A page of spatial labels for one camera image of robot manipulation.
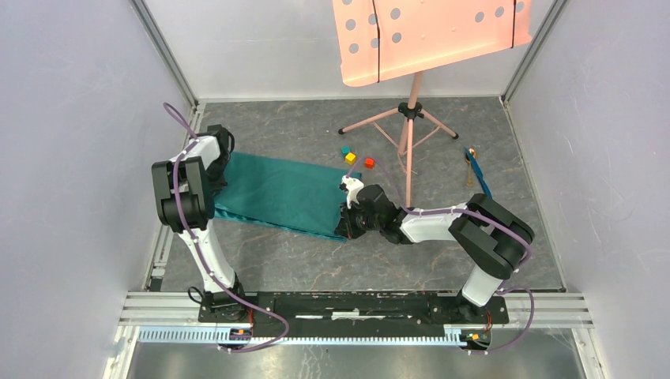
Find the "teal cloth napkin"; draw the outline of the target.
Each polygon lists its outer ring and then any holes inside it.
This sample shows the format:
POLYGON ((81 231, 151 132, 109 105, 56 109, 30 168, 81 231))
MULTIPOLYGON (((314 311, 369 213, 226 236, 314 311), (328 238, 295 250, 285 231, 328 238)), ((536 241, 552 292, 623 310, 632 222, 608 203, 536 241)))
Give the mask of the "teal cloth napkin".
POLYGON ((228 185, 215 197, 215 217, 344 242, 335 233, 346 194, 346 169, 233 152, 228 185))

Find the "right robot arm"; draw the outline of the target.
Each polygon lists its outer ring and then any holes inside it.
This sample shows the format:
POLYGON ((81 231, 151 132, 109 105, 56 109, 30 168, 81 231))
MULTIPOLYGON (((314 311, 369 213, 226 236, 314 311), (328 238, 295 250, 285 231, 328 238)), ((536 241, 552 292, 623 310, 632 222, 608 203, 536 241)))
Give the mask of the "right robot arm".
POLYGON ((395 245, 429 241, 457 242, 475 267, 456 296, 456 314, 476 322, 488 303, 531 254, 534 230, 485 193, 448 208, 397 207, 379 185, 343 177, 346 199, 335 234, 356 239, 377 231, 395 245))

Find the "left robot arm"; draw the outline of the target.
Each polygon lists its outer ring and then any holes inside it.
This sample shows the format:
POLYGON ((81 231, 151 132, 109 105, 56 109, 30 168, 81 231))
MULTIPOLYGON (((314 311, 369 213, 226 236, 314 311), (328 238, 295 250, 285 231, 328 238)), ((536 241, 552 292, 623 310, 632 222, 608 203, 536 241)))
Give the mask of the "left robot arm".
POLYGON ((222 125, 211 125, 190 140, 179 155, 151 166, 156 210, 188 247, 202 276, 203 288, 190 287, 199 298, 201 322, 241 321, 248 301, 235 270, 226 261, 213 230, 215 196, 227 186, 224 169, 235 138, 222 125))

